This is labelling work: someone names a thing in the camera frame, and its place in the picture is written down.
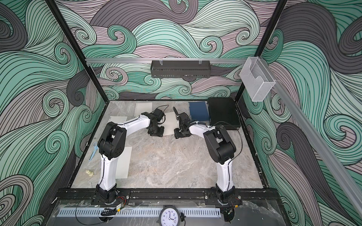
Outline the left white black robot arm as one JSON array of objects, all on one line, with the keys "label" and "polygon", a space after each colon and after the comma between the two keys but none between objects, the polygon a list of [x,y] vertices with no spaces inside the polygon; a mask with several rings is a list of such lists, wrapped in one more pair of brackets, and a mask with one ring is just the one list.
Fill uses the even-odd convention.
[{"label": "left white black robot arm", "polygon": [[161,126],[161,121],[165,118],[162,112],[144,112],[122,123],[107,123],[98,142],[101,172],[96,185],[96,192],[105,204],[113,204],[117,199],[116,169],[118,159],[125,149],[127,136],[147,129],[150,136],[162,137],[164,127]]}]

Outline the torn lined notebook page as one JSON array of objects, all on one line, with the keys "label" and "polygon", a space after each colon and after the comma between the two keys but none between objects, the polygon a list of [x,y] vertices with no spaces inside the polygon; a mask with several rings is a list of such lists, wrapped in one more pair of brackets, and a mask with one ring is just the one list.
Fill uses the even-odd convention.
[{"label": "torn lined notebook page", "polygon": [[123,124],[127,121],[127,116],[110,116],[108,122],[113,122],[116,124]]}]

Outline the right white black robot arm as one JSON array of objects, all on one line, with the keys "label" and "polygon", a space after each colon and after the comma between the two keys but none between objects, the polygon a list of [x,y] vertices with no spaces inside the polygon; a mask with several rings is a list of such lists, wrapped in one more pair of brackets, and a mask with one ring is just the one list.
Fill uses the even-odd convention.
[{"label": "right white black robot arm", "polygon": [[174,129],[176,139],[199,136],[205,140],[209,155],[216,163],[217,182],[216,196],[218,201],[226,205],[235,194],[232,179],[232,162],[236,146],[224,126],[207,126],[203,122],[183,122]]}]

